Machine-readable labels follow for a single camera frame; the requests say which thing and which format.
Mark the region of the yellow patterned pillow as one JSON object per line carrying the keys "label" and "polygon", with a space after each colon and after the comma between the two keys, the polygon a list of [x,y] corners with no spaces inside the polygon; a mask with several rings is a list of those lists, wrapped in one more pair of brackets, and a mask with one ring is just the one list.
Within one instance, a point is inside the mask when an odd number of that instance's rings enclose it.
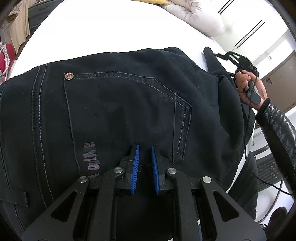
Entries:
{"label": "yellow patterned pillow", "polygon": [[167,0],[137,0],[137,1],[141,1],[143,3],[148,3],[148,4],[164,5],[164,6],[167,6],[170,4]]}

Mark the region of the rolled white duvet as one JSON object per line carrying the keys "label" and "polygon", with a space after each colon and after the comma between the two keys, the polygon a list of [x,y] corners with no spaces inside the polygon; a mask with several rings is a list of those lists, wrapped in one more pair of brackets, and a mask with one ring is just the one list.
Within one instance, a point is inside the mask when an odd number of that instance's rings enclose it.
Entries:
{"label": "rolled white duvet", "polygon": [[204,35],[218,37],[225,32],[222,17],[207,1],[180,0],[168,1],[168,3],[161,7]]}

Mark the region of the red and white heater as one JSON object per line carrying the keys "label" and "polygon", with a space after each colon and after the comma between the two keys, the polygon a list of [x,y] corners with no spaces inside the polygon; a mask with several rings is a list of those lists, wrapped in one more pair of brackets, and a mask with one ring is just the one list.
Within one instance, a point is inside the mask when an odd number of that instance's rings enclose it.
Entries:
{"label": "red and white heater", "polygon": [[11,65],[15,61],[15,51],[12,44],[1,42],[1,83],[5,82],[10,71]]}

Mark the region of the beige curtain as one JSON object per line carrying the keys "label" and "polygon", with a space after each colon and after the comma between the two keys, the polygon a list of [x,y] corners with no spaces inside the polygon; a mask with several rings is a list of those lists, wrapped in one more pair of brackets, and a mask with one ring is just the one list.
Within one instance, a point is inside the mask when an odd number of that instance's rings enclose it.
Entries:
{"label": "beige curtain", "polygon": [[25,0],[21,3],[20,12],[8,31],[10,43],[13,45],[16,54],[30,34],[28,11],[32,2]]}

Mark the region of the black leather jacket sleeve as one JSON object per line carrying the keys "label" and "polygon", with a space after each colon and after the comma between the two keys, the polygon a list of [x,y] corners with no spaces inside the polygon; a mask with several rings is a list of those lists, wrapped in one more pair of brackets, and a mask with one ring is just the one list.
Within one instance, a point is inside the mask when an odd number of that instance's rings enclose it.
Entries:
{"label": "black leather jacket sleeve", "polygon": [[256,121],[288,191],[295,196],[295,127],[269,98],[257,112]]}

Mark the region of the dark grey nightstand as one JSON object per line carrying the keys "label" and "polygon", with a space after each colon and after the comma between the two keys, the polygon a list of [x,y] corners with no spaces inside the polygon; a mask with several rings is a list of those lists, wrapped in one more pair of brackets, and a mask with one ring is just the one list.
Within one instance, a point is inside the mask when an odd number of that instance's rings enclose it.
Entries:
{"label": "dark grey nightstand", "polygon": [[29,28],[37,28],[60,4],[61,0],[37,1],[28,8]]}

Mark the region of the white wardrobe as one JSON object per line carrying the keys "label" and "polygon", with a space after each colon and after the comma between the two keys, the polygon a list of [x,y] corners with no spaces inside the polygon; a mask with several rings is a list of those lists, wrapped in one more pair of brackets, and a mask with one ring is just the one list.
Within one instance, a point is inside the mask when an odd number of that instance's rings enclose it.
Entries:
{"label": "white wardrobe", "polygon": [[233,51],[252,62],[267,51],[288,30],[288,26],[267,1],[217,0],[210,7],[220,16],[223,33],[214,40],[225,52]]}

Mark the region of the bed with white sheet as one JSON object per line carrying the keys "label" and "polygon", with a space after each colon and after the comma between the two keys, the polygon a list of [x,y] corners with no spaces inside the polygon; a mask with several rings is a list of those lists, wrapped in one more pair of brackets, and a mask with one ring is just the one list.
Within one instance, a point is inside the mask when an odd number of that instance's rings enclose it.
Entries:
{"label": "bed with white sheet", "polygon": [[192,175],[213,176],[251,216],[237,176],[254,114],[207,41],[156,6],[64,1],[1,84],[1,216],[22,233],[79,176],[132,147],[158,145]]}

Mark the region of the black denim pants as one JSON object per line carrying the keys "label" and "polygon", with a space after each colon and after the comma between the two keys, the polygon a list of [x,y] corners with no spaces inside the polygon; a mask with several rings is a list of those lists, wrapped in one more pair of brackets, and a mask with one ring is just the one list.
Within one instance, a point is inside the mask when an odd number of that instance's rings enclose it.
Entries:
{"label": "black denim pants", "polygon": [[202,178],[247,219],[255,113],[210,48],[46,63],[1,84],[1,240],[199,240]]}

